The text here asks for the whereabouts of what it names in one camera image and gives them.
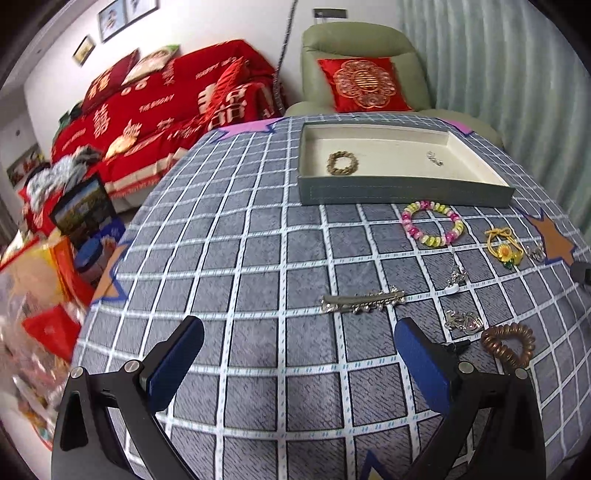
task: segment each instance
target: silver hair clip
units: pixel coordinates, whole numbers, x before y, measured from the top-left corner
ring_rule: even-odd
[[[476,333],[484,328],[484,322],[474,312],[445,312],[445,328],[448,330],[458,329],[469,334]]]
[[[431,160],[431,161],[432,161],[432,162],[433,162],[435,165],[438,165],[438,166],[440,166],[440,167],[443,165],[443,162],[442,162],[441,160],[439,160],[439,159],[438,159],[438,158],[435,156],[435,153],[433,153],[433,152],[432,152],[432,151],[430,151],[430,150],[427,152],[427,158],[428,158],[429,160]]]
[[[386,305],[406,303],[404,291],[399,290],[396,287],[390,287],[389,291],[381,290],[377,293],[370,293],[362,297],[357,295],[354,297],[322,295],[320,301],[322,313],[361,313],[371,312],[373,309],[378,309],[381,312]]]
[[[453,295],[460,291],[461,285],[466,285],[466,280],[469,278],[468,272],[464,269],[455,267],[452,271],[452,276],[447,281],[447,287],[443,291],[447,295]]]
[[[524,247],[525,254],[533,261],[538,263],[544,263],[546,261],[546,254],[544,252],[544,247],[540,245],[538,242],[535,243],[535,248],[530,247],[529,245]]]

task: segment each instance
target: wall switch panel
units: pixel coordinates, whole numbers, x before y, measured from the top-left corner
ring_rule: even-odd
[[[314,18],[347,18],[345,8],[315,8]]]

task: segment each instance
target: blue lid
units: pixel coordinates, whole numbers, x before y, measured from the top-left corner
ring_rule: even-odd
[[[100,240],[91,238],[80,247],[74,259],[74,267],[78,272],[85,272],[100,258],[103,253],[103,245]]]

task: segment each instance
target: table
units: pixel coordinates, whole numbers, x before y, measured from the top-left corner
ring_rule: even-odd
[[[443,249],[407,237],[404,205],[302,206],[300,132],[304,122],[323,119],[454,131],[516,187],[513,205],[455,207],[467,231]],[[503,151],[437,119],[356,113],[285,118],[271,130],[223,141],[214,131],[156,187],[129,226],[124,241],[131,245],[115,268],[128,300],[93,306],[74,363],[92,373],[119,369],[196,314],[205,323],[204,347],[158,418],[200,479],[352,480],[368,452],[398,478],[440,417],[397,355],[396,319],[411,316],[436,342],[461,338],[443,327],[447,309],[476,312],[485,326],[524,322],[537,339],[528,372],[550,473],[591,419],[591,296],[560,259],[537,265],[526,258],[507,270],[488,254],[484,232],[510,226],[534,245],[540,234],[522,211],[539,217],[542,208],[577,245],[575,259],[590,261],[564,212]],[[450,228],[432,212],[415,219],[427,233]],[[453,267],[465,268],[470,281],[446,296]],[[387,285],[405,290],[407,304],[385,313],[320,313],[323,293]],[[480,342],[461,358],[502,371]],[[477,418],[454,475],[465,471],[485,420]],[[134,468],[148,475],[120,417],[115,424]]]

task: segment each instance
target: yellow hair tie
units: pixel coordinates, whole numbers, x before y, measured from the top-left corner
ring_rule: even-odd
[[[495,257],[498,261],[503,263],[505,268],[511,268],[513,266],[517,266],[521,263],[523,256],[525,254],[523,248],[517,243],[517,241],[513,238],[513,231],[509,227],[506,228],[493,228],[492,230],[488,230],[485,232],[488,235],[488,240],[486,241],[486,246],[488,251],[491,253],[493,257]],[[500,244],[496,251],[492,248],[491,243],[495,240],[495,238],[504,238],[509,243],[508,244]]]

